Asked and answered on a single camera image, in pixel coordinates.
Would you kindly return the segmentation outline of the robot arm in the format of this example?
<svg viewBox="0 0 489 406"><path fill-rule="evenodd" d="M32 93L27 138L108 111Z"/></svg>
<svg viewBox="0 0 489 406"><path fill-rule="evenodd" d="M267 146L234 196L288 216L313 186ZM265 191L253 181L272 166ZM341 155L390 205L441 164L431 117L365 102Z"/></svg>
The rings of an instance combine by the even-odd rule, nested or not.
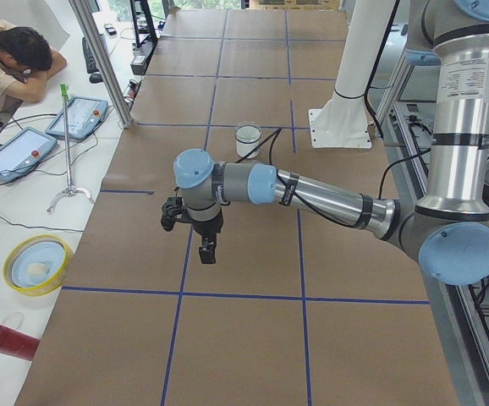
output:
<svg viewBox="0 0 489 406"><path fill-rule="evenodd" d="M489 153L489 1L413 1L404 49L413 65L439 67L435 116L401 117L412 157L427 165L426 192L412 206L354 193L243 156L214 162L190 149L173 163L177 189L162 227L188 223L201 236L201 261L215 260L223 207L278 203L363 229L401 249L449 285L489 276L489 207L482 199Z"/></svg>

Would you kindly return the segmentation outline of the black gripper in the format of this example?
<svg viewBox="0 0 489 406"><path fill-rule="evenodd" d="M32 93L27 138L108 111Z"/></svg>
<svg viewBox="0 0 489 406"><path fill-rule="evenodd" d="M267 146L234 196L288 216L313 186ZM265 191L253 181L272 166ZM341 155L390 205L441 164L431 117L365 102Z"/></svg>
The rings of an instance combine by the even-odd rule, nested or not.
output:
<svg viewBox="0 0 489 406"><path fill-rule="evenodd" d="M214 218L206 221L194 220L194 230L202 237L198 247L201 263L213 265L216 263L217 235L223 228L223 212L219 211Z"/></svg>

